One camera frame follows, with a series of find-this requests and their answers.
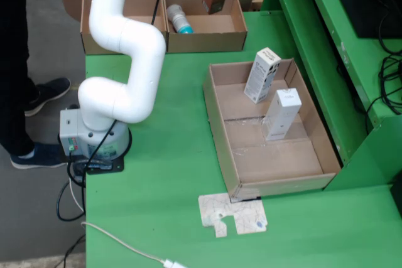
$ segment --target white cable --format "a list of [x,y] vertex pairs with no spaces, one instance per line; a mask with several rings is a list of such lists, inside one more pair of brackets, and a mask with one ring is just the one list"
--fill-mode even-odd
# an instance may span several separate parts
[[106,230],[100,228],[99,226],[96,226],[95,224],[92,224],[92,223],[89,223],[89,222],[81,222],[81,226],[84,227],[84,225],[91,226],[91,227],[97,229],[98,231],[103,232],[105,235],[107,235],[108,237],[112,238],[117,243],[120,243],[121,245],[125,246],[125,248],[128,248],[129,250],[131,250],[131,251],[133,251],[133,252],[135,252],[135,253],[137,253],[139,255],[142,255],[142,256],[147,257],[147,258],[149,258],[151,260],[155,260],[155,261],[161,263],[164,268],[186,268],[185,266],[181,265],[178,262],[172,262],[171,260],[168,260],[168,259],[162,260],[162,259],[160,259],[158,257],[154,257],[153,255],[149,255],[149,254],[146,254],[145,252],[139,251],[139,250],[131,247],[127,243],[124,243],[122,240],[120,240],[119,238],[115,237],[114,235],[112,235],[111,233],[107,232]]
[[70,180],[70,191],[71,191],[71,195],[73,196],[74,202],[80,208],[80,210],[82,212],[84,212],[84,209],[81,207],[81,205],[78,203],[77,199],[75,198],[75,195],[74,195],[74,192],[73,192],[73,186],[71,184],[71,178],[69,178],[69,180]]
[[88,225],[88,226],[94,227],[95,229],[98,229],[100,232],[103,232],[105,235],[107,235],[108,237],[112,238],[112,239],[115,240],[116,242],[119,242],[121,245],[125,246],[125,248],[128,248],[129,250],[131,250],[131,251],[133,251],[133,252],[135,252],[135,253],[137,253],[137,254],[140,254],[140,255],[142,255],[142,256],[144,256],[144,257],[147,257],[147,258],[149,258],[149,259],[151,259],[151,260],[156,260],[156,261],[158,261],[158,262],[161,263],[161,264],[164,264],[164,263],[165,263],[165,261],[162,260],[162,259],[159,259],[159,258],[157,258],[157,257],[154,257],[153,255],[146,254],[145,252],[139,251],[139,250],[137,250],[137,249],[131,247],[130,245],[128,245],[127,243],[124,243],[124,242],[123,242],[122,240],[120,240],[119,238],[113,236],[111,233],[107,232],[107,231],[104,230],[104,229],[101,229],[99,226],[96,226],[96,225],[94,225],[94,224],[92,224],[92,223],[89,223],[89,222],[81,222],[81,225]]

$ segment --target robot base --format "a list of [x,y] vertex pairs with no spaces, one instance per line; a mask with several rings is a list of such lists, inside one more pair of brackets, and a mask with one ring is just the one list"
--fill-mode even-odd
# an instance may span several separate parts
[[[60,144],[66,156],[74,161],[74,170],[84,167],[105,137],[107,131],[93,131],[83,122],[80,109],[60,113]],[[119,172],[124,168],[123,157],[131,147],[132,136],[128,125],[117,122],[88,168],[89,174]]]

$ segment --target paper sheet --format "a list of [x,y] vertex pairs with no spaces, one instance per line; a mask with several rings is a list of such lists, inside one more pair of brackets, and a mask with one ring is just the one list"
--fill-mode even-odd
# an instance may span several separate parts
[[227,193],[199,196],[202,225],[214,227],[217,238],[226,237],[227,227],[222,218],[233,216],[237,234],[265,232],[268,225],[261,200],[231,203]]

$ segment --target concrete floor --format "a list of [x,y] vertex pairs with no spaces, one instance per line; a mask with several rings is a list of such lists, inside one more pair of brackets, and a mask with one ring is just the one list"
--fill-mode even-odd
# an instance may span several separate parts
[[[79,23],[64,11],[62,0],[27,0],[27,10],[30,77],[36,83],[56,77],[72,81],[66,96],[26,120],[34,141],[56,143],[60,110],[78,103],[77,89],[85,77]],[[21,261],[64,254],[84,233],[79,221],[63,223],[56,217],[57,196],[67,179],[65,168],[14,169],[0,146],[0,262],[7,262],[0,268],[53,268],[58,257]],[[69,192],[63,199],[62,213],[66,217],[79,213]],[[84,251],[84,246],[76,251]],[[68,267],[85,267],[85,257],[72,257]]]
[[[46,257],[37,260],[8,262],[0,264],[0,268],[54,268],[64,257]],[[85,268],[85,254],[73,254],[66,261],[66,268]]]

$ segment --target plug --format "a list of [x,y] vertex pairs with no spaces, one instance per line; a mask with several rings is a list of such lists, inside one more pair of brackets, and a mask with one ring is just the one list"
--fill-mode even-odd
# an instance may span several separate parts
[[171,260],[166,259],[165,263],[163,263],[163,267],[164,268],[187,268],[181,264],[179,264],[178,262],[172,262]]

